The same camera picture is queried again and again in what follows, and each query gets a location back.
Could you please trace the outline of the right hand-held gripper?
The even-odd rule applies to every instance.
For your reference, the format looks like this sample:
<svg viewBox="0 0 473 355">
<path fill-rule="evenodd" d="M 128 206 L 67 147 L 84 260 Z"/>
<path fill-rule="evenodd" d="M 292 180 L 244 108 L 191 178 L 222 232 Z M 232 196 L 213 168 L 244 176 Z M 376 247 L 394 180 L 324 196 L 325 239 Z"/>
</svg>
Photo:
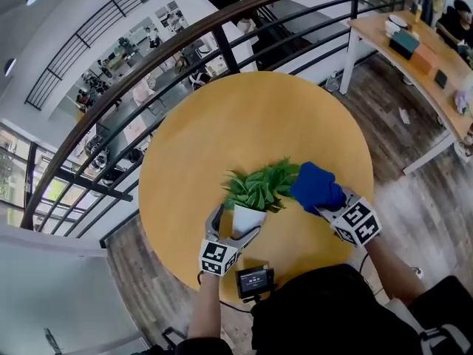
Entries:
<svg viewBox="0 0 473 355">
<path fill-rule="evenodd" d="M 341 207 L 335 211 L 323 207 L 315 210 L 323 217 L 330 227 L 345 242 L 354 246 L 365 246 L 376 235 L 381 233 L 378 217 L 365 197 L 360 197 L 350 187 L 344 186 L 347 208 Z"/>
</svg>

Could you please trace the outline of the person's black shirt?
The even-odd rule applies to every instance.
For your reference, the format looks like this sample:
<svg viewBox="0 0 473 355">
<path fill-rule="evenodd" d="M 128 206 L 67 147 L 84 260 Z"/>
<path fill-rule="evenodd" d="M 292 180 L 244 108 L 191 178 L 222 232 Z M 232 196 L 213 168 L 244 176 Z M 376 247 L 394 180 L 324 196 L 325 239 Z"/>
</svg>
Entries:
<svg viewBox="0 0 473 355">
<path fill-rule="evenodd" d="M 454 278 L 408 302 L 419 329 L 347 264 L 309 271 L 257 303 L 254 355 L 473 355 L 473 298 Z"/>
</svg>

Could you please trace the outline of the orange box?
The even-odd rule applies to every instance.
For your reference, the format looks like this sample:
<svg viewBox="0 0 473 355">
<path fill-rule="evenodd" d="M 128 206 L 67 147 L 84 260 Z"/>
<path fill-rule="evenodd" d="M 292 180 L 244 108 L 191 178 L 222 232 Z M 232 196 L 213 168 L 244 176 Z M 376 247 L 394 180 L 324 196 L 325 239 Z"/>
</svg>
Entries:
<svg viewBox="0 0 473 355">
<path fill-rule="evenodd" d="M 412 54 L 410 62 L 419 72 L 428 75 L 437 68 L 438 56 L 430 47 L 419 44 Z"/>
</svg>

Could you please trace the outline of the straight black balcony railing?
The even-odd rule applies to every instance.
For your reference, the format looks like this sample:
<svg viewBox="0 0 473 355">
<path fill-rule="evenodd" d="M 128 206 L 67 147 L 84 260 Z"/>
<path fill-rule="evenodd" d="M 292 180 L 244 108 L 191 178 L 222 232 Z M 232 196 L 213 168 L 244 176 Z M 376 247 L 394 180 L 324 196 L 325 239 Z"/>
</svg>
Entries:
<svg viewBox="0 0 473 355">
<path fill-rule="evenodd" d="M 109 0 L 90 16 L 63 44 L 38 77 L 25 99 L 38 111 L 63 81 L 77 60 L 113 25 L 149 0 Z"/>
</svg>

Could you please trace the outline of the person's right forearm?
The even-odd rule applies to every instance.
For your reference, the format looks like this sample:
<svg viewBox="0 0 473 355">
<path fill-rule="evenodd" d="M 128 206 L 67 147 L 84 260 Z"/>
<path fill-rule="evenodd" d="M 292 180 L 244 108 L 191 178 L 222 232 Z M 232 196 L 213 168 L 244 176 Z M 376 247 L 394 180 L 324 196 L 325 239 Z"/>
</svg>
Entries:
<svg viewBox="0 0 473 355">
<path fill-rule="evenodd" d="M 411 305 L 426 292 L 422 281 L 390 247 L 382 236 L 375 236 L 365 246 L 387 296 Z"/>
</svg>

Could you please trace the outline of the long wooden white-legged table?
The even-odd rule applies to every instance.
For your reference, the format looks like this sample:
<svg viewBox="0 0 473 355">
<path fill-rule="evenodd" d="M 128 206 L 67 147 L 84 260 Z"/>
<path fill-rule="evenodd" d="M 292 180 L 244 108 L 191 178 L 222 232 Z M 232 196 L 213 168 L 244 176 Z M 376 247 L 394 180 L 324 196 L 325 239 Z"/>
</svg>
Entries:
<svg viewBox="0 0 473 355">
<path fill-rule="evenodd" d="M 360 41 L 364 41 L 393 63 L 429 102 L 446 127 L 446 135 L 427 153 L 403 170 L 403 173 L 408 175 L 428 163 L 456 141 L 463 141 L 466 137 L 470 126 L 473 125 L 473 117 L 468 112 L 463 115 L 458 112 L 454 96 L 458 90 L 467 92 L 473 112 L 473 70 L 440 39 L 431 27 L 422 21 L 416 24 L 413 14 L 408 10 L 395 14 L 410 24 L 413 31 L 419 35 L 421 42 L 432 49 L 438 57 L 437 68 L 446 75 L 446 86 L 441 88 L 435 82 L 435 70 L 426 74 L 415 67 L 411 60 L 406 60 L 389 47 L 389 38 L 386 36 L 385 30 L 385 22 L 389 15 L 383 13 L 355 18 L 348 22 L 350 39 L 339 92 L 344 95 L 348 91 L 354 63 L 357 59 L 358 45 Z"/>
</svg>

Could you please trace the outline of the green potted plant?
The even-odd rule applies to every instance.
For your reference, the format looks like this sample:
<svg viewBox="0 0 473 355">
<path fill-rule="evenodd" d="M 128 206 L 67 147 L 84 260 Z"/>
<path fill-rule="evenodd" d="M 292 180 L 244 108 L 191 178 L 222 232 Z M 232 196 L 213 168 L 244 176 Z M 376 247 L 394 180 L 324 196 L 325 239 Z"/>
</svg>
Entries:
<svg viewBox="0 0 473 355">
<path fill-rule="evenodd" d="M 245 174 L 227 171 L 222 183 L 226 191 L 224 206 L 233 212 L 232 232 L 240 237 L 252 228 L 261 226 L 267 213 L 285 208 L 283 199 L 291 199 L 290 188 L 295 183 L 301 166 L 283 158 Z"/>
</svg>

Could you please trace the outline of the dark teal tissue box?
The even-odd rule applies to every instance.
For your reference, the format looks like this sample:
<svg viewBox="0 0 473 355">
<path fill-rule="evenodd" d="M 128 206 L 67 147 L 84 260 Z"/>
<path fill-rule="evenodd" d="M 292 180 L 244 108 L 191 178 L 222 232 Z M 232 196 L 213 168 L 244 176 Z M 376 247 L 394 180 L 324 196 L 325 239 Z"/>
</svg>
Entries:
<svg viewBox="0 0 473 355">
<path fill-rule="evenodd" d="M 419 40 L 406 30 L 394 33 L 389 40 L 389 47 L 406 60 L 411 59 L 419 44 Z"/>
</svg>

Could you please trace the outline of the black office chair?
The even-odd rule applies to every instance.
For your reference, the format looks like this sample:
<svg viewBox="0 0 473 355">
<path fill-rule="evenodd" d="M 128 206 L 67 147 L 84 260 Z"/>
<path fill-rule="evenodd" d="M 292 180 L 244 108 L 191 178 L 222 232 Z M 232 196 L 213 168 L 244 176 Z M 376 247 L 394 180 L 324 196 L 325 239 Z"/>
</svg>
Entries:
<svg viewBox="0 0 473 355">
<path fill-rule="evenodd" d="M 167 349 L 174 350 L 178 344 L 186 339 L 186 336 L 181 331 L 169 326 L 162 332 L 162 337 L 166 341 Z"/>
</svg>

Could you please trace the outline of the frosted glass door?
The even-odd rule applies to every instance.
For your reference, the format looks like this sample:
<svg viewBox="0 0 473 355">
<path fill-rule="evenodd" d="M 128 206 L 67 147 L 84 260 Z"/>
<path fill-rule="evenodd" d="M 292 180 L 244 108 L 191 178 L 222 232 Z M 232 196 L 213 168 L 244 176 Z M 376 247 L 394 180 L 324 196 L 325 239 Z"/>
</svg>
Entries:
<svg viewBox="0 0 473 355">
<path fill-rule="evenodd" d="M 0 243 L 0 355 L 67 354 L 137 332 L 105 257 Z"/>
</svg>

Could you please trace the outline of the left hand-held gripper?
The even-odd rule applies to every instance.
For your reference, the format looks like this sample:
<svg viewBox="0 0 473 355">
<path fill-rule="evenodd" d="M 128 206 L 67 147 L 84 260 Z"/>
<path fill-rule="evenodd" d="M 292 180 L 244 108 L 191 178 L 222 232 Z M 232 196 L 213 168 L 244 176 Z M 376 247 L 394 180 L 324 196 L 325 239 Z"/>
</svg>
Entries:
<svg viewBox="0 0 473 355">
<path fill-rule="evenodd" d="M 231 246 L 217 241 L 220 238 L 220 221 L 224 205 L 218 205 L 205 222 L 205 239 L 201 243 L 199 265 L 205 273 L 224 276 L 236 263 L 241 250 L 260 233 L 261 227 L 254 226 L 238 238 L 231 238 Z"/>
</svg>

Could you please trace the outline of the dark staircase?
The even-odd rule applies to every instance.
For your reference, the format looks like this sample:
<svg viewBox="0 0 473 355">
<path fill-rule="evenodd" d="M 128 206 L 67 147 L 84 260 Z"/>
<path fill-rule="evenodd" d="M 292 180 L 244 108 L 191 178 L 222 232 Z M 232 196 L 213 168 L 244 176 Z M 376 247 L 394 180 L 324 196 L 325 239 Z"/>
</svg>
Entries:
<svg viewBox="0 0 473 355">
<path fill-rule="evenodd" d="M 240 0 L 208 1 L 211 2 L 218 10 L 221 10 L 227 6 L 237 3 Z M 243 16 L 233 19 L 232 22 L 237 25 L 237 22 L 241 18 L 252 18 L 256 24 L 256 30 L 260 30 L 261 27 L 264 27 L 267 24 L 272 24 L 272 22 L 279 19 L 278 16 L 274 15 L 270 11 L 270 7 L 268 5 L 256 10 L 248 11 Z M 287 41 L 278 47 L 274 46 L 274 44 L 277 42 L 289 38 L 293 34 L 294 32 L 289 30 L 286 24 L 271 25 L 271 27 L 264 31 L 260 30 L 257 34 L 259 41 L 255 45 L 251 46 L 253 53 L 259 54 L 259 57 L 255 60 L 257 69 L 266 70 L 274 64 L 284 60 L 288 56 L 303 50 L 310 45 L 310 42 L 307 39 L 298 37 Z"/>
</svg>

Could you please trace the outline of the person's left forearm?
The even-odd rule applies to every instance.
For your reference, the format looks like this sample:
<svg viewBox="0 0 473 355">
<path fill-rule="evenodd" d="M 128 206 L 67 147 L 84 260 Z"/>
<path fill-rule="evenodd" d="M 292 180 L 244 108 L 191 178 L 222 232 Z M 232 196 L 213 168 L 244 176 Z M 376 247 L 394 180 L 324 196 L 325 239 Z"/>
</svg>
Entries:
<svg viewBox="0 0 473 355">
<path fill-rule="evenodd" d="M 200 280 L 200 290 L 194 302 L 187 337 L 220 338 L 220 278 L 215 274 L 204 273 Z"/>
</svg>

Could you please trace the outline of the small black screen device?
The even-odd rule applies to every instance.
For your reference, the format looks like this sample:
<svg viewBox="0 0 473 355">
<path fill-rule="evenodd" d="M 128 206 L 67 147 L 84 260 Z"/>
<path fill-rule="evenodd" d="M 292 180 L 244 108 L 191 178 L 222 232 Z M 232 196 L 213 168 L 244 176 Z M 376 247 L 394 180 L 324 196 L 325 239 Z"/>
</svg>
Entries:
<svg viewBox="0 0 473 355">
<path fill-rule="evenodd" d="M 274 271 L 268 265 L 237 271 L 236 286 L 241 300 L 258 302 L 263 294 L 274 291 Z"/>
</svg>

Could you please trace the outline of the blue cloth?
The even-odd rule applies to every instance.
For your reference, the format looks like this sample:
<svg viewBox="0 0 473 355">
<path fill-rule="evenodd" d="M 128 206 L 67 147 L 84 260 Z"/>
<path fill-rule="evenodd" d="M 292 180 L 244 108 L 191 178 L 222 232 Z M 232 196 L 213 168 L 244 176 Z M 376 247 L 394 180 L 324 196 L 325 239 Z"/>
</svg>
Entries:
<svg viewBox="0 0 473 355">
<path fill-rule="evenodd" d="M 296 180 L 290 187 L 290 196 L 308 213 L 321 217 L 321 210 L 339 210 L 345 203 L 343 189 L 335 175 L 312 162 L 301 165 Z"/>
</svg>

